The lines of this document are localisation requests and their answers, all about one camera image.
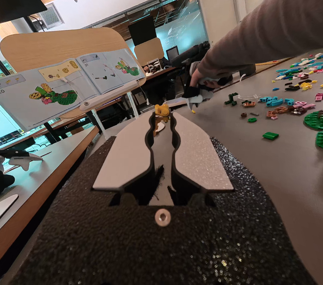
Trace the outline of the black and grey idle device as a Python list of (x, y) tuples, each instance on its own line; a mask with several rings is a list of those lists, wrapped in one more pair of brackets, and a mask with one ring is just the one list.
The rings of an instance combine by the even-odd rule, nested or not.
[(0, 170), (2, 173), (4, 172), (3, 162), (5, 161), (5, 159), (9, 159), (9, 165), (20, 166), (23, 168), (24, 171), (28, 171), (30, 162), (43, 161), (42, 157), (35, 154), (31, 154), (24, 150), (1, 150)]

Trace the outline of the pile of loose toy bricks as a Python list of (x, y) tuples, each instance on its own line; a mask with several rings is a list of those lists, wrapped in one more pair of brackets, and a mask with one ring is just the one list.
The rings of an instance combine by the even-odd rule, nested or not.
[[(272, 83), (283, 83), (283, 87), (275, 87), (272, 92), (306, 92), (315, 87), (322, 90), (322, 84), (317, 85), (318, 80), (314, 75), (322, 74), (322, 52), (310, 54), (289, 66), (289, 68), (276, 70), (276, 78)], [(278, 119), (280, 113), (303, 115), (316, 108), (322, 102), (322, 91), (315, 94), (314, 102), (296, 100), (296, 97), (265, 96), (257, 100), (263, 103), (270, 110), (266, 117), (272, 120)]]

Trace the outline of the grey table with wood edge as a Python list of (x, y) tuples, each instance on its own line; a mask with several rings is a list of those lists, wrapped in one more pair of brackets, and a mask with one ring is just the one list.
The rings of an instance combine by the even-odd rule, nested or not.
[(98, 132), (98, 128), (93, 126), (56, 142), (36, 152), (36, 155), (45, 155), (43, 161), (31, 162), (28, 171), (19, 167), (11, 172), (15, 182), (1, 195), (1, 200), (14, 194), (18, 194), (19, 198), (0, 218), (1, 258), (86, 151)]

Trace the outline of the black flat panel on stand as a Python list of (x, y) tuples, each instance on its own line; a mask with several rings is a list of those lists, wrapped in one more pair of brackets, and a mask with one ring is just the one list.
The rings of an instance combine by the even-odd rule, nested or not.
[(0, 22), (16, 20), (46, 11), (41, 0), (0, 0)]

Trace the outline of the yellow brick assembly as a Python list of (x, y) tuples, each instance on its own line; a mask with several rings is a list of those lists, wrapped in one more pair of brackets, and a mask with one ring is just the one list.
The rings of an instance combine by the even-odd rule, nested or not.
[(168, 104), (155, 105), (155, 115), (159, 117), (168, 117), (170, 114)]

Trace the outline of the wall air vent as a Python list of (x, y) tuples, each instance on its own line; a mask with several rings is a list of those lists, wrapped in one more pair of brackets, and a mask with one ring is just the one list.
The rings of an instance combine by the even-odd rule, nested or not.
[(58, 26), (64, 24), (63, 18), (59, 14), (54, 3), (47, 4), (46, 8), (47, 10), (42, 11), (38, 14), (47, 30), (57, 28)]

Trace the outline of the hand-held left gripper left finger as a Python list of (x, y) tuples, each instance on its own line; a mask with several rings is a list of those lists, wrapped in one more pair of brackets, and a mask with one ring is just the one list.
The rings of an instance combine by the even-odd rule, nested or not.
[(131, 193), (139, 205), (148, 205), (156, 189), (154, 129), (155, 112), (147, 112), (121, 130), (92, 189)]

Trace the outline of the person's right hand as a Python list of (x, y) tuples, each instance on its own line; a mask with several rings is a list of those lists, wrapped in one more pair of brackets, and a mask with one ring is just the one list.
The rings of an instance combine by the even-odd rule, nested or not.
[(200, 64), (200, 61), (197, 61), (197, 62), (193, 62), (190, 65), (189, 75), (191, 80), (189, 83), (189, 87), (198, 87), (202, 85), (213, 90), (213, 89), (221, 88), (230, 82), (229, 77), (224, 77), (220, 79), (212, 79), (211, 77), (206, 77), (198, 69), (199, 64)]

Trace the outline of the small dark monitor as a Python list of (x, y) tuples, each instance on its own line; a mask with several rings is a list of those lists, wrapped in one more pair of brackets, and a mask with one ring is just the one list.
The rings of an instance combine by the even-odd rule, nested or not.
[(167, 59), (169, 62), (171, 62), (174, 58), (179, 56), (179, 50), (178, 50), (177, 45), (167, 49), (166, 54), (167, 54)]

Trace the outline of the person's right forearm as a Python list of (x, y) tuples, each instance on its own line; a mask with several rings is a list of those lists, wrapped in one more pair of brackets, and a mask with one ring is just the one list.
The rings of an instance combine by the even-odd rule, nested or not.
[(206, 77), (322, 48), (323, 0), (263, 0), (208, 50), (198, 69)]

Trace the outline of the grey desk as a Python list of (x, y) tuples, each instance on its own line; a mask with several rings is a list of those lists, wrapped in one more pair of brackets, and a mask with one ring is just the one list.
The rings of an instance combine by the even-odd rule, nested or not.
[[(276, 68), (265, 70), (218, 92), (212, 122), (198, 119), (215, 136), (213, 146), (235, 191), (212, 195), (215, 206), (201, 196), (188, 206), (171, 206), (172, 222), (159, 227), (146, 208), (135, 226), (139, 207), (127, 207), (129, 227), (120, 236), (121, 249), (111, 249), (101, 281), (93, 284), (322, 284), (322, 149), (316, 130), (303, 117), (283, 114), (265, 118), (258, 103), (256, 123), (238, 118), (238, 109), (220, 106), (233, 91), (243, 96), (296, 97), (313, 101), (321, 92), (272, 92)], [(262, 137), (279, 134), (276, 140)]]

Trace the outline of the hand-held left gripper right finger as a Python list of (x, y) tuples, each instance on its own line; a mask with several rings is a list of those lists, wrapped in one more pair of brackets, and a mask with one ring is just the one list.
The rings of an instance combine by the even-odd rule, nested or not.
[(172, 146), (171, 186), (174, 205), (188, 205), (196, 194), (233, 192), (234, 187), (224, 169), (209, 135), (177, 112), (170, 116)]

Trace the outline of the green and pink brick build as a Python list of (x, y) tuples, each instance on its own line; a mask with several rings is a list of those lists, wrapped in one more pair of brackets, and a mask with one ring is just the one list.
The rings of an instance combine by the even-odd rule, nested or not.
[(317, 147), (323, 148), (323, 110), (309, 113), (305, 116), (303, 123), (309, 128), (318, 130), (315, 144)]

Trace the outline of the black monitor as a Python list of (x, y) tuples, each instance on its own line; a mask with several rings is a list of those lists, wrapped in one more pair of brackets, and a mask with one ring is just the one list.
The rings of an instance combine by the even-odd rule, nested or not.
[(148, 16), (128, 26), (134, 46), (157, 38), (153, 16)]

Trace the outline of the brick instruction booklet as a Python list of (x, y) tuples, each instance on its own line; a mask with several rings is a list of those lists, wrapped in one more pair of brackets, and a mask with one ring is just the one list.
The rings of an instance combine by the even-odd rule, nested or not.
[(128, 49), (90, 53), (1, 78), (2, 108), (24, 131), (82, 106), (117, 96), (146, 78)]

